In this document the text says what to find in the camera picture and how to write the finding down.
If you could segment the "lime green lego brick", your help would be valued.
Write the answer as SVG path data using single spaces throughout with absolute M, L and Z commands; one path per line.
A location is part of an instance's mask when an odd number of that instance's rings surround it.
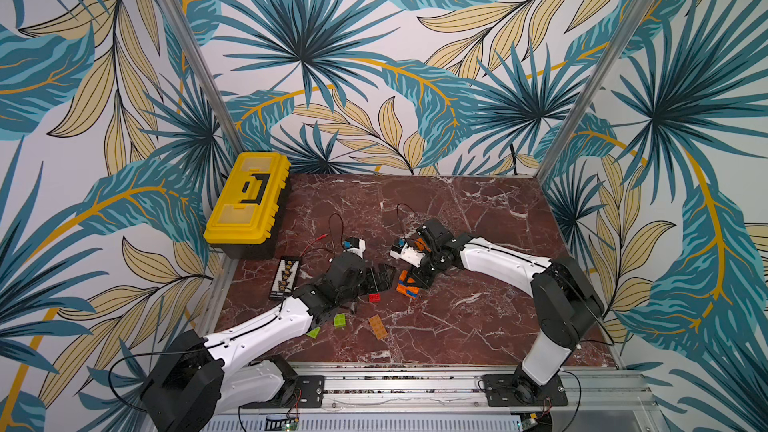
M 315 339 L 315 338 L 316 338 L 316 337 L 319 335 L 319 332 L 320 332 L 320 330 L 321 330 L 321 328 L 320 328 L 320 327 L 316 327 L 316 328 L 314 328 L 314 329 L 310 330 L 310 331 L 307 333 L 307 336 L 309 336 L 309 337 L 311 337 L 311 338 Z

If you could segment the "right aluminium corner post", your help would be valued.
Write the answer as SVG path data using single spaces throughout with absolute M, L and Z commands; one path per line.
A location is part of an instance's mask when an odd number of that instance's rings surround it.
M 540 185 L 543 185 L 552 176 L 552 171 L 558 161 L 558 157 L 567 146 L 570 137 L 581 122 L 602 82 L 614 63 L 619 59 L 634 32 L 644 20 L 645 14 L 651 8 L 653 2 L 654 0 L 634 0 L 629 4 L 626 18 L 618 24 L 611 41 L 607 44 L 606 51 L 598 60 L 573 109 L 562 122 L 558 135 L 552 141 L 544 160 L 535 174 L 535 178 Z

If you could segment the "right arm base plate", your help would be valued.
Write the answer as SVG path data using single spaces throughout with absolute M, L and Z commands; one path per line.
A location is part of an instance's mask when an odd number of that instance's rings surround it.
M 548 408 L 569 404 L 558 375 L 545 385 L 514 374 L 487 374 L 480 382 L 489 407 Z

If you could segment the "aluminium corner post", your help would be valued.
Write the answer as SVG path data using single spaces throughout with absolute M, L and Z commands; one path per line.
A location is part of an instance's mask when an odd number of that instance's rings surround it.
M 629 4 L 626 18 L 618 24 L 611 41 L 607 44 L 606 51 L 598 60 L 573 109 L 562 122 L 558 135 L 552 141 L 544 160 L 535 174 L 535 178 L 540 185 L 543 185 L 552 176 L 552 171 L 558 161 L 558 157 L 567 146 L 570 137 L 581 122 L 602 82 L 614 63 L 619 59 L 634 32 L 644 20 L 645 14 L 651 8 L 653 2 L 654 0 L 634 0 Z
M 198 84 L 212 107 L 212 111 L 219 122 L 224 136 L 229 141 L 236 156 L 245 151 L 242 140 L 237 133 L 235 124 L 229 114 L 227 105 L 211 74 L 200 46 L 193 34 L 183 7 L 178 0 L 158 0 L 161 10 L 169 22 L 181 51 L 186 55 L 191 71 L 194 73 Z

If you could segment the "left aluminium corner post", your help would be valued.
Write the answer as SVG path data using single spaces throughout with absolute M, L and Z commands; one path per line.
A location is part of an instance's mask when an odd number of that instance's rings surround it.
M 242 140 L 237 133 L 235 124 L 229 114 L 227 105 L 211 74 L 200 46 L 193 34 L 183 7 L 178 0 L 158 0 L 161 10 L 169 22 L 181 51 L 186 55 L 191 71 L 194 73 L 198 84 L 212 107 L 212 111 L 219 122 L 224 136 L 229 141 L 236 156 L 245 151 Z

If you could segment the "amber transparent lego brick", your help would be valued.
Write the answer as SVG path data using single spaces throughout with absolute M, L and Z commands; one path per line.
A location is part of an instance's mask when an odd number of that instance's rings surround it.
M 383 340 L 388 336 L 388 331 L 379 315 L 374 315 L 368 322 L 372 332 L 378 340 Z

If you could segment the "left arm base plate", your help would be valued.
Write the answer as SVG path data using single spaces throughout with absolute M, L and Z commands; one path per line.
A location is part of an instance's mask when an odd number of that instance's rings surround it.
M 261 408 L 287 408 L 298 404 L 299 409 L 319 409 L 323 404 L 325 382 L 323 375 L 299 375 L 288 379 Z

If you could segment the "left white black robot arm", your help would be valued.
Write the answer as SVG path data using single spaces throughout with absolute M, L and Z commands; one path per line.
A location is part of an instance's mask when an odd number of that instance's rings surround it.
M 242 405 L 289 403 L 296 373 L 270 350 L 332 319 L 342 307 L 388 291 L 396 275 L 391 265 L 370 265 L 345 251 L 324 275 L 261 315 L 207 336 L 181 334 L 139 392 L 153 425 L 159 431 L 200 431 L 216 414 Z

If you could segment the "yellow black toolbox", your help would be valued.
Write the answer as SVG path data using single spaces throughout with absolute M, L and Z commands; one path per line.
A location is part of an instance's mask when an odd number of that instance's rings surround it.
M 208 219 L 204 238 L 238 260 L 274 257 L 290 194 L 288 157 L 277 152 L 238 155 Z

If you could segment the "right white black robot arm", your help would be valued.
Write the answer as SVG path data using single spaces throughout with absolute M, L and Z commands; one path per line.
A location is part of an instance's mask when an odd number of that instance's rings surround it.
M 549 385 L 605 306 L 578 262 L 569 255 L 551 259 L 515 251 L 469 233 L 453 235 L 431 219 L 417 234 L 417 246 L 401 239 L 390 255 L 410 265 L 408 277 L 420 289 L 432 286 L 451 268 L 484 274 L 504 282 L 534 301 L 540 331 L 515 371 L 530 391 Z

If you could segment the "orange lego brick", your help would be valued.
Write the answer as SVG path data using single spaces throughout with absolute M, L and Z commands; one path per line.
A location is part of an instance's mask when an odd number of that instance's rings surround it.
M 398 283 L 397 283 L 397 286 L 398 286 L 399 284 L 402 284 L 402 285 L 405 285 L 405 286 L 417 287 L 417 286 L 415 285 L 415 281 L 414 281 L 414 279 L 413 279 L 413 278 L 410 276 L 410 274 L 409 274 L 409 272 L 408 272 L 408 271 L 403 271 L 403 272 L 400 274 L 400 276 L 399 276 L 399 278 L 398 278 Z
M 409 297 L 411 299 L 415 299 L 418 297 L 418 294 L 420 292 L 420 288 L 418 287 L 411 287 L 411 286 L 405 286 L 402 284 L 399 284 L 397 286 L 397 291 L 401 293 L 402 295 Z

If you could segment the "orange lego brick front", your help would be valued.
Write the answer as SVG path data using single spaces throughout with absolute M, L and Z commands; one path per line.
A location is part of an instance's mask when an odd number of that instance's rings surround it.
M 402 295 L 409 297 L 411 299 L 415 299 L 418 297 L 418 294 L 420 292 L 420 288 L 418 287 L 411 287 L 411 286 L 405 286 L 402 284 L 399 284 L 397 286 L 397 291 L 401 293 Z

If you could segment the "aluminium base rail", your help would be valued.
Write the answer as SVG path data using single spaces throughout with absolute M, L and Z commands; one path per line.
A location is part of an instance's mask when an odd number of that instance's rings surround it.
M 645 377 L 632 370 L 576 367 L 558 372 L 569 404 L 548 408 L 489 407 L 481 390 L 487 374 L 514 374 L 512 367 L 376 363 L 288 363 L 299 375 L 323 375 L 319 409 L 261 408 L 252 403 L 226 412 L 299 412 L 298 428 L 315 419 L 331 430 L 526 430 L 538 416 L 536 431 L 666 431 L 668 425 Z

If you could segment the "green square lego brick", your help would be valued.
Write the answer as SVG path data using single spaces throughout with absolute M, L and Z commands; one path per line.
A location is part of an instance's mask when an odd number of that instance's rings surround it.
M 337 314 L 333 319 L 335 328 L 343 328 L 346 326 L 346 315 L 341 313 Z

